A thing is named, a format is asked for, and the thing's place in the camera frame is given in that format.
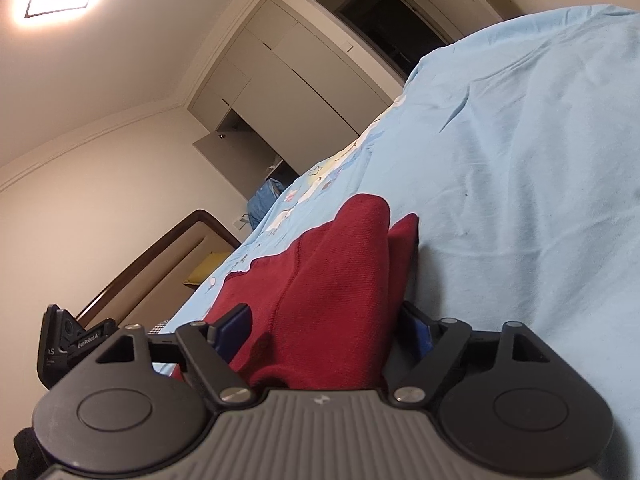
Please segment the blue clothes pile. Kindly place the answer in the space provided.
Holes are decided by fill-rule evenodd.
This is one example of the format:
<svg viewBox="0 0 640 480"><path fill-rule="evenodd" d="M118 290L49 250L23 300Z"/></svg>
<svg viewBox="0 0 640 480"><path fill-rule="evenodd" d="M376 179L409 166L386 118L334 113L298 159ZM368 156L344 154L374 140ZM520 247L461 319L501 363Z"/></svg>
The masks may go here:
<svg viewBox="0 0 640 480"><path fill-rule="evenodd" d="M250 227L256 230L259 223L270 211L271 207L286 190L286 186L277 179L269 178L258 188L248 200L246 206Z"/></svg>

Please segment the yellow green pillow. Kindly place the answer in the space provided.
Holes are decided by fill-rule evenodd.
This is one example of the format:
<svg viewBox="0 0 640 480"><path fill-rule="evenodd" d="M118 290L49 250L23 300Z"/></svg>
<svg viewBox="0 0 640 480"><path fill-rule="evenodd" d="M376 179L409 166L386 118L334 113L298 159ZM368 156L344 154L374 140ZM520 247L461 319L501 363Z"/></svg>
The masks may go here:
<svg viewBox="0 0 640 480"><path fill-rule="evenodd" d="M184 280L183 284L195 288L205 282L230 256L230 252L211 252Z"/></svg>

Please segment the dark red knit garment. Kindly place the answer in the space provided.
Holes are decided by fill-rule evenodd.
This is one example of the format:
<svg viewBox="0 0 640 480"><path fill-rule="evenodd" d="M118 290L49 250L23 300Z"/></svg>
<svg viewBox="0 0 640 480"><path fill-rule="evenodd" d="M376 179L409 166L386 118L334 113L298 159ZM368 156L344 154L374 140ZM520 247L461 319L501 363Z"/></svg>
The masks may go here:
<svg viewBox="0 0 640 480"><path fill-rule="evenodd" d="M284 252L230 273L205 321L252 310L232 370L253 388L378 388L418 233L416 214L392 221L385 200L358 194Z"/></svg>

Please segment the light blue bed quilt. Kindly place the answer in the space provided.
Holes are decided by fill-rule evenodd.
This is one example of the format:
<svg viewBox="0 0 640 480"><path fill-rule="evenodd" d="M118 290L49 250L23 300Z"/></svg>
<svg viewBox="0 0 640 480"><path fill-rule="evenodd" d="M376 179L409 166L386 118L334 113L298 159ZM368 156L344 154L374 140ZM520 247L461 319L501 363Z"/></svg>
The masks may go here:
<svg viewBox="0 0 640 480"><path fill-rule="evenodd" d="M419 218L410 298L480 330L526 324L610 406L607 479L639 474L639 15L573 6L425 55L360 140L315 164L169 321L358 193Z"/></svg>

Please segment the grey wardrobe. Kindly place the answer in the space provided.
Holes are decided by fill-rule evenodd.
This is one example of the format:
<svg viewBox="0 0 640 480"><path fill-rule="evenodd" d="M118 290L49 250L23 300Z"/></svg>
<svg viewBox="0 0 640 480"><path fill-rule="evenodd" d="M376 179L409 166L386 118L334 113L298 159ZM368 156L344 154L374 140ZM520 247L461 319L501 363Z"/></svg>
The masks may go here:
<svg viewBox="0 0 640 480"><path fill-rule="evenodd" d="M192 99L196 149L244 197L354 142L390 105L385 92L281 0L260 0Z"/></svg>

